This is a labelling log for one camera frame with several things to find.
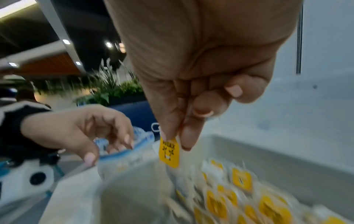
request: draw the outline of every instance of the recessed light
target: recessed light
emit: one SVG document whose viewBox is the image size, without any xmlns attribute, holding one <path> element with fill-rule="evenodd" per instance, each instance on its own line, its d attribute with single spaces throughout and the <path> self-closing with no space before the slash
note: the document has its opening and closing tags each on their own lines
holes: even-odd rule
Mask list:
<svg viewBox="0 0 354 224">
<path fill-rule="evenodd" d="M 63 39 L 64 44 L 70 45 L 70 41 L 68 41 L 67 39 Z"/>
<path fill-rule="evenodd" d="M 107 46 L 108 48 L 112 48 L 112 43 L 111 43 L 111 42 L 106 42 L 106 46 Z"/>
<path fill-rule="evenodd" d="M 15 67 L 15 68 L 18 67 L 18 65 L 16 63 L 14 63 L 14 62 L 9 62 L 8 64 L 11 65 L 12 67 Z"/>
<path fill-rule="evenodd" d="M 35 0 L 20 0 L 4 8 L 0 8 L 0 18 L 11 15 L 36 3 L 37 2 Z"/>
</svg>

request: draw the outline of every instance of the ceiling light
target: ceiling light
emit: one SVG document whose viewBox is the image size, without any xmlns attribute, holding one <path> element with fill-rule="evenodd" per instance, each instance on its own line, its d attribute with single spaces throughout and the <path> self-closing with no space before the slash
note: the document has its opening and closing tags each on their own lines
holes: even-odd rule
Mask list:
<svg viewBox="0 0 354 224">
<path fill-rule="evenodd" d="M 8 64 L 11 65 L 12 67 L 15 67 L 15 68 L 18 67 L 18 65 L 16 63 L 14 63 L 14 62 L 9 62 Z"/>
<path fill-rule="evenodd" d="M 67 39 L 63 39 L 64 44 L 70 45 L 70 41 L 68 41 Z"/>
<path fill-rule="evenodd" d="M 111 43 L 111 42 L 106 42 L 106 46 L 107 46 L 108 48 L 112 48 L 112 43 Z"/>
<path fill-rule="evenodd" d="M 0 8 L 0 18 L 11 15 L 36 3 L 37 2 L 35 0 L 20 0 L 4 8 Z"/>
</svg>

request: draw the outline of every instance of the wooden ceiling panel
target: wooden ceiling panel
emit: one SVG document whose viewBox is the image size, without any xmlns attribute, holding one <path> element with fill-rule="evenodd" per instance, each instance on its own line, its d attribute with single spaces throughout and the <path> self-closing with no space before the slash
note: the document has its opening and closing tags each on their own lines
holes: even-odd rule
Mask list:
<svg viewBox="0 0 354 224">
<path fill-rule="evenodd" d="M 0 74 L 15 75 L 78 75 L 80 71 L 67 53 L 32 61 L 19 68 L 0 71 Z"/>
</svg>

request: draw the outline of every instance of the black sleeve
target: black sleeve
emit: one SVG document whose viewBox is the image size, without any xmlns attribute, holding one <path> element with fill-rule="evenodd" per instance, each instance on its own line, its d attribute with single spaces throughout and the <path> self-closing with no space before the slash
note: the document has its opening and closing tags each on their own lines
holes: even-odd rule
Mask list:
<svg viewBox="0 0 354 224">
<path fill-rule="evenodd" d="M 0 108 L 0 156 L 14 161 L 25 159 L 45 160 L 57 150 L 42 147 L 21 134 L 21 123 L 25 117 L 50 111 L 39 103 L 22 101 Z"/>
</svg>

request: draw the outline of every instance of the hand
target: hand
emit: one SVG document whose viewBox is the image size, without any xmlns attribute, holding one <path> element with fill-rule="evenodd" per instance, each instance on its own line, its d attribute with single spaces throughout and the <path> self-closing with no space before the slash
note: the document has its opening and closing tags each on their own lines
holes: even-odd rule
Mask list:
<svg viewBox="0 0 354 224">
<path fill-rule="evenodd" d="M 105 0 L 166 139 L 196 143 L 206 117 L 269 81 L 302 0 Z"/>
<path fill-rule="evenodd" d="M 108 151 L 134 147 L 129 118 L 100 105 L 30 115 L 23 120 L 21 133 L 43 147 L 71 151 L 90 166 L 99 157 L 98 146 L 93 142 L 95 138 L 108 139 Z"/>
</svg>

